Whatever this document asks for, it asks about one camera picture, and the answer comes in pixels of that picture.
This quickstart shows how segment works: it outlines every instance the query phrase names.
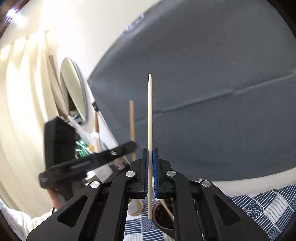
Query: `wooden handle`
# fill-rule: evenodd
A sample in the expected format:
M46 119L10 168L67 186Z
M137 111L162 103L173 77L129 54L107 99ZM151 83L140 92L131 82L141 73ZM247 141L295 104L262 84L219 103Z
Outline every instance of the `wooden handle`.
M133 101L130 100L130 133L131 133L131 140L136 141L136 133L135 133L135 108L133 105ZM132 161L136 160L136 154L133 152L131 154Z
M174 222L174 215L172 214L172 212L169 210L167 204L165 203L164 199L160 199L160 203L161 205L165 208L165 210L167 211L168 215L170 216L171 220Z
M94 129L95 132L99 134L99 120L98 120L98 113L94 112ZM96 152L101 152L101 145L100 145L100 135L98 139L96 139Z

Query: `gray backdrop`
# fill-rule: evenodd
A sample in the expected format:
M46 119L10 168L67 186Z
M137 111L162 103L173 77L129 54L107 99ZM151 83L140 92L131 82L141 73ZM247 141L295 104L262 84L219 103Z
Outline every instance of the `gray backdrop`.
M119 144L135 103L137 157L153 146L192 180L296 167L296 39L266 0L163 0L98 63L91 90Z

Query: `light fixture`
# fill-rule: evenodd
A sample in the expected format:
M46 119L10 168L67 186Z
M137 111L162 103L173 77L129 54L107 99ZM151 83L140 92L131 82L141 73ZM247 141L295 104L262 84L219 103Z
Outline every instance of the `light fixture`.
M19 13L17 14L16 10L14 10L13 8L7 12L6 16L12 17L13 22L20 28L23 28L27 23L27 19Z
M7 14L6 14L6 16L8 16L8 17L14 17L16 15L16 11L14 10L14 9L10 9L8 12L7 12Z

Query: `metal screw head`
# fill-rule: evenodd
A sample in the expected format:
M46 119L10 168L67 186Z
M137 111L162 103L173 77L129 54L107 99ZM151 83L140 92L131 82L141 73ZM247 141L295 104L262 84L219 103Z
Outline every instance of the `metal screw head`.
M133 172L133 171L126 172L127 177L133 177L134 175L135 175L135 172Z
M168 171L168 172L167 172L167 175L168 175L169 177L174 177L174 176L176 175L176 172L175 172L175 171Z
M91 187L92 188L97 188L98 186L100 186L100 183L98 181L91 182Z
M211 186L211 182L208 181L208 180L204 180L204 181L202 181L202 185L203 185L204 187L208 188L209 186Z

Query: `wooden stick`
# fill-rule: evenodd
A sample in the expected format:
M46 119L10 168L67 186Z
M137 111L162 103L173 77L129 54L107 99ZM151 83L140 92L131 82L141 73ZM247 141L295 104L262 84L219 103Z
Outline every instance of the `wooden stick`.
M148 79L148 219L152 219L152 77Z
M98 113L95 111L94 112L94 129L95 132L98 133L99 135L99 120L98 120ZM101 145L100 145L100 135L98 139L96 139L96 152L101 152Z
M165 210L167 211L168 215L170 216L171 220L174 223L174 215L172 214L172 212L169 210L167 204L165 203L164 199L160 199L160 203L161 205L165 208Z
M133 105L133 101L130 100L130 133L131 133L131 141L136 141L135 134L135 108ZM131 160L136 160L136 154L133 152L131 154Z

